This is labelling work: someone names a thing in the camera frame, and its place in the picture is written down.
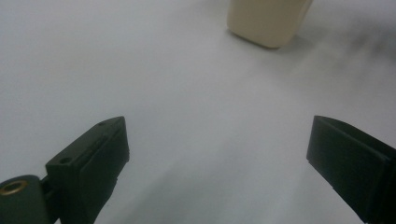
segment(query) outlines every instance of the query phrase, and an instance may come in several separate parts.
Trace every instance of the white table surface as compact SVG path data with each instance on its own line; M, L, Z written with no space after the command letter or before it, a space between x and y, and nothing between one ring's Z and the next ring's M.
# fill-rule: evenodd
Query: white table surface
M312 119L396 147L394 0L315 0L268 50L228 0L0 2L0 181L123 115L132 159L96 223L361 223L305 159Z

